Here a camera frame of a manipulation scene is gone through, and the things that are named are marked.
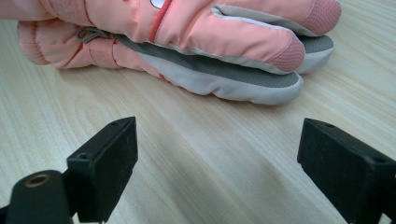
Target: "pink and gray glove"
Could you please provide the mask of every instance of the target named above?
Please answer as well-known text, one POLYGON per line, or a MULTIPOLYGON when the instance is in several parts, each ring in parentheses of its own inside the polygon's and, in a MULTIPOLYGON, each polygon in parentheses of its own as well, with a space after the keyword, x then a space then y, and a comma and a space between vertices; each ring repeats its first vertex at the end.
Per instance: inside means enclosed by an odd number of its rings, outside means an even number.
MULTIPOLYGON (((295 98, 303 84, 295 71, 317 69, 332 53, 327 36, 299 39, 296 34, 324 35, 341 14, 334 0, 200 0, 186 4, 181 0, 10 0, 0 4, 0 17, 25 20, 20 24, 21 45, 34 62, 37 59, 29 51, 33 45, 41 51, 48 48, 39 53, 43 59, 54 58, 46 63, 59 67, 87 65, 81 58, 106 55, 113 62, 107 67, 143 69, 188 91, 269 105, 295 98), (76 25, 44 21, 52 18, 76 25), (114 35, 82 44, 72 36, 44 32, 57 26, 68 26, 70 32, 92 26, 114 35), (63 44, 84 48, 66 53, 50 43, 61 44, 59 48, 63 44), (83 50, 93 46, 95 50, 83 50)), ((92 63, 105 66, 97 59, 92 63)))

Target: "wooden table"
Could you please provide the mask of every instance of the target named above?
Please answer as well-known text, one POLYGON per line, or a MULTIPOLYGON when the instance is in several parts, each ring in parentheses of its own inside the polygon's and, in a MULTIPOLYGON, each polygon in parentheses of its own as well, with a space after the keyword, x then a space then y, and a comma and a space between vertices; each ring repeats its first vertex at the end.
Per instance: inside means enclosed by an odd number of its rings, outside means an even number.
POLYGON ((396 159, 396 5, 340 2, 331 60, 277 106, 126 69, 37 66, 16 22, 0 21, 0 207, 19 179, 64 171, 106 124, 135 116, 139 161, 108 223, 345 223, 296 161, 303 121, 330 122, 396 159))

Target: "glove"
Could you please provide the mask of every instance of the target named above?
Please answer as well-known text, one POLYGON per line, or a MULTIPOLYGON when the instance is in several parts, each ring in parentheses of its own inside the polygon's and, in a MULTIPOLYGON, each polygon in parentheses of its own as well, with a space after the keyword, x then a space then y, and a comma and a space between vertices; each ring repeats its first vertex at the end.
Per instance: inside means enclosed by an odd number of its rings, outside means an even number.
MULTIPOLYGON (((68 7, 64 6, 64 1, 44 2, 37 6, 44 7, 48 13, 35 15, 35 20, 41 16, 47 19, 50 14, 65 21, 122 34, 114 35, 117 40, 112 40, 112 47, 103 38, 87 45, 98 47, 99 40, 106 42, 107 50, 112 49, 114 57, 110 67, 145 70, 199 94, 214 93, 225 99, 269 105, 295 98, 303 82, 293 71, 299 66, 300 72, 322 66, 333 49, 332 41, 326 36, 299 40, 291 29, 301 35, 323 35, 334 27, 341 13, 339 4, 333 0, 200 1, 188 6, 175 0, 166 1, 164 5, 155 4, 161 8, 149 1, 124 0, 111 4, 77 1, 69 2, 68 7), (181 56, 169 49, 187 55, 181 56), (128 60, 118 55, 127 56, 128 60)), ((58 66, 78 66, 70 62, 58 63, 58 66)))

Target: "table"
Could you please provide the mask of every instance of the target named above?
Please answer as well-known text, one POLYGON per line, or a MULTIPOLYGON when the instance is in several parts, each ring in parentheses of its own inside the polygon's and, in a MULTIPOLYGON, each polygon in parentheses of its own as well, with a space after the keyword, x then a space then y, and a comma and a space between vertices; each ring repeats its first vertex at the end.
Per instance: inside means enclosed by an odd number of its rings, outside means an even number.
POLYGON ((396 6, 340 2, 329 63, 276 106, 195 95, 144 72, 34 65, 16 22, 0 21, 0 207, 19 179, 64 171, 106 124, 136 117, 139 161, 108 223, 345 223, 296 161, 303 121, 396 159, 396 6))

